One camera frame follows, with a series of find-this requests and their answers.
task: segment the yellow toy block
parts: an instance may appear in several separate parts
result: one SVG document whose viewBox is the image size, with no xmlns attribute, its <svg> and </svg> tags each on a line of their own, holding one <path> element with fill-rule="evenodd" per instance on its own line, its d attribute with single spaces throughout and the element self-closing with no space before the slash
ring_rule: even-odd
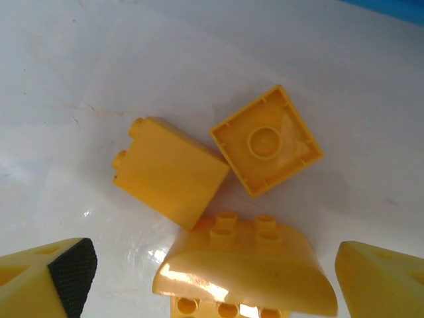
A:
<svg viewBox="0 0 424 318">
<path fill-rule="evenodd" d="M 181 297 L 196 302 L 195 318 L 218 317 L 220 306 L 237 307 L 240 317 L 255 308 L 261 318 L 288 311 L 337 314 L 335 293 L 307 239 L 267 215 L 240 221 L 226 211 L 182 231 L 155 275 L 153 292 L 174 297 L 172 318 L 184 313 Z"/>
<path fill-rule="evenodd" d="M 113 183 L 190 230 L 211 201 L 229 165 L 217 153 L 157 117 L 137 119 L 133 142 L 113 161 Z"/>
<path fill-rule="evenodd" d="M 96 267 L 88 238 L 0 257 L 0 317 L 80 317 Z"/>
<path fill-rule="evenodd" d="M 290 318 L 289 311 L 171 297 L 171 318 Z"/>
<path fill-rule="evenodd" d="M 424 259 L 342 242 L 336 274 L 352 318 L 424 317 Z"/>
<path fill-rule="evenodd" d="M 252 197 L 324 155 L 281 85 L 212 128 L 211 136 Z"/>
</svg>

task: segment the toy piece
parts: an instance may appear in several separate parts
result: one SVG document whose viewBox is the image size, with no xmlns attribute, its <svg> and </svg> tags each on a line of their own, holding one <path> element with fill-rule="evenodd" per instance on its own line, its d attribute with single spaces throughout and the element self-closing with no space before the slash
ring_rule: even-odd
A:
<svg viewBox="0 0 424 318">
<path fill-rule="evenodd" d="M 352 318 L 424 317 L 424 259 L 342 242 L 336 274 Z"/>
<path fill-rule="evenodd" d="M 181 298 L 199 310 L 189 314 L 195 318 L 232 317 L 219 316 L 222 306 L 233 313 L 236 307 L 241 317 L 258 309 L 261 318 L 287 311 L 337 314 L 333 288 L 306 238 L 267 215 L 251 222 L 222 212 L 182 231 L 155 275 L 153 292 L 174 297 L 172 318 L 185 312 Z"/>
<path fill-rule="evenodd" d="M 89 238 L 0 257 L 0 317 L 80 317 L 96 267 Z"/>
<path fill-rule="evenodd" d="M 391 15 L 395 18 L 424 25 L 423 0 L 342 0 L 361 7 Z"/>
<path fill-rule="evenodd" d="M 212 128 L 211 136 L 252 197 L 323 157 L 281 85 Z"/>
<path fill-rule="evenodd" d="M 190 230 L 230 167 L 219 155 L 157 118 L 137 119 L 133 142 L 113 161 L 113 183 Z"/>
</svg>

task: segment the square yellow brick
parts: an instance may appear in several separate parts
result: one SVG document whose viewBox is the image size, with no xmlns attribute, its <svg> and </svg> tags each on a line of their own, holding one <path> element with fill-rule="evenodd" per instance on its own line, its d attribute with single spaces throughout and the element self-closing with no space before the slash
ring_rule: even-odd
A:
<svg viewBox="0 0 424 318">
<path fill-rule="evenodd" d="M 281 85 L 212 128 L 211 136 L 252 197 L 324 155 Z"/>
<path fill-rule="evenodd" d="M 217 153 L 157 117 L 137 119 L 133 142 L 113 162 L 113 183 L 190 230 L 230 167 Z"/>
</svg>

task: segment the white table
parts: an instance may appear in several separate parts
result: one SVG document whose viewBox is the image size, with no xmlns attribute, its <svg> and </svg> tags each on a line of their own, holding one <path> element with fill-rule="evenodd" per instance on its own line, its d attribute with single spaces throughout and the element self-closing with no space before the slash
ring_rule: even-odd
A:
<svg viewBox="0 0 424 318">
<path fill-rule="evenodd" d="M 341 241 L 424 256 L 424 28 L 332 0 L 230 2 L 0 4 L 0 254 L 92 238 L 83 317 L 169 317 L 151 282 L 178 227 L 111 183 L 130 124 L 161 116 L 215 147 L 209 127 L 275 83 L 325 159 L 255 200 L 231 175 L 207 213 L 303 231 L 339 317 Z"/>
</svg>

